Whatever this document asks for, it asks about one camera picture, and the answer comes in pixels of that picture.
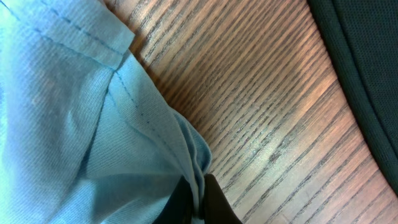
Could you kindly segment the black t-shirt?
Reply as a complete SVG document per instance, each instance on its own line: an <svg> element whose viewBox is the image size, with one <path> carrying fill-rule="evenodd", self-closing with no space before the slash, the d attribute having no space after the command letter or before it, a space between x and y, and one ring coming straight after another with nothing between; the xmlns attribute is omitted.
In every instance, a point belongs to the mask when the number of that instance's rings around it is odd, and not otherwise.
<svg viewBox="0 0 398 224"><path fill-rule="evenodd" d="M397 0L310 0L365 141L397 190Z"/></svg>

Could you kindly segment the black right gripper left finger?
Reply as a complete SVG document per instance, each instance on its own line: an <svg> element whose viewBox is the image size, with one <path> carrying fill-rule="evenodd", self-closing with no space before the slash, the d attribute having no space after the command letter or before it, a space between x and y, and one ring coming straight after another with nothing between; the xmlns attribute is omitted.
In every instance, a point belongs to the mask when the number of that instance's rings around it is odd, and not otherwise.
<svg viewBox="0 0 398 224"><path fill-rule="evenodd" d="M193 196L190 184L181 177L165 207L153 224L191 224Z"/></svg>

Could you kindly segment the light blue printed t-shirt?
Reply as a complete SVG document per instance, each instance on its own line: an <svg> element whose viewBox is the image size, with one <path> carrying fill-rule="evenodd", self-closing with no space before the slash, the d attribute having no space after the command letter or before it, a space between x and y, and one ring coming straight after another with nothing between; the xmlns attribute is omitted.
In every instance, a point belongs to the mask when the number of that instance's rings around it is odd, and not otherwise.
<svg viewBox="0 0 398 224"><path fill-rule="evenodd" d="M103 1L1 2L1 222L153 223L211 151Z"/></svg>

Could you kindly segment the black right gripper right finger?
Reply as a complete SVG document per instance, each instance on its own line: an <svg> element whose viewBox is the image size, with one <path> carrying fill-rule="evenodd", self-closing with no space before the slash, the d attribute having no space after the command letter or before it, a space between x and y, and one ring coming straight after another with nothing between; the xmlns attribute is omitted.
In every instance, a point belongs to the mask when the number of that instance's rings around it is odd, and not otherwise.
<svg viewBox="0 0 398 224"><path fill-rule="evenodd" d="M205 175L203 211L205 224L242 224L212 174Z"/></svg>

